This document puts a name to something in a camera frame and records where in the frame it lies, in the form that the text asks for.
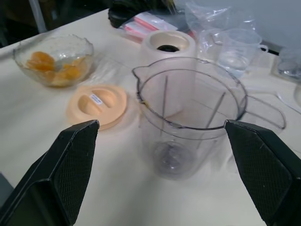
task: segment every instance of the clear plastic pitcher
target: clear plastic pitcher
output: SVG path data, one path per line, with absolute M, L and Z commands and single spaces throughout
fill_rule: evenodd
M 143 115 L 143 158 L 164 178 L 193 175 L 223 140 L 226 119 L 285 128 L 278 109 L 248 96 L 237 78 L 208 61 L 173 57 L 132 72 Z
M 237 78 L 241 77 L 259 48 L 269 50 L 260 45 L 261 41 L 262 38 L 253 30 L 237 28 L 224 32 L 218 64 Z

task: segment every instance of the clear plastic cup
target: clear plastic cup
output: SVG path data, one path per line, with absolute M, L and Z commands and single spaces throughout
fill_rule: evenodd
M 235 77 L 241 77 L 259 48 L 264 48 L 265 52 L 269 50 L 267 46 L 260 45 L 261 41 L 262 38 L 253 30 L 225 31 L 218 64 Z

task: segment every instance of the plastic bag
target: plastic bag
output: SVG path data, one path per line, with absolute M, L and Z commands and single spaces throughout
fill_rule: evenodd
M 138 43 L 142 42 L 149 33 L 157 30 L 190 33 L 184 13 L 162 15 L 159 12 L 144 12 L 134 16 L 119 28 L 122 36 Z
M 200 44 L 200 51 L 207 52 L 210 47 L 222 44 L 222 32 L 232 28 L 255 30 L 253 13 L 248 9 L 236 7 L 202 7 L 195 2 L 185 5 L 188 27 Z

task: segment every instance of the label sticker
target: label sticker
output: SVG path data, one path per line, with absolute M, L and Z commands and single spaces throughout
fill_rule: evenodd
M 90 98 L 98 105 L 101 105 L 103 103 L 102 100 L 99 99 L 95 94 L 90 95 Z

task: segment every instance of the table surface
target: table surface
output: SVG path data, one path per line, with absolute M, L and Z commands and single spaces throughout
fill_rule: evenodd
M 226 158 L 216 158 L 186 181 L 153 175 L 138 157 L 139 111 L 131 69 L 139 65 L 140 45 L 120 37 L 107 10 L 42 34 L 75 34 L 93 43 L 96 69 L 84 84 L 111 83 L 130 94 L 120 124 L 98 134 L 94 163 L 77 226 L 264 226 L 239 174 Z M 75 87 L 50 89 L 26 77 L 12 59 L 17 44 L 0 49 L 0 171 L 16 186 L 31 164 L 69 127 L 65 109 Z M 296 85 L 271 74 L 275 56 L 263 53 L 261 66 L 246 74 L 246 86 L 276 90 L 293 101 Z M 256 95 L 285 113 L 287 128 L 279 135 L 297 155 L 295 137 L 301 117 L 268 94 Z M 226 139 L 224 149 L 229 151 Z

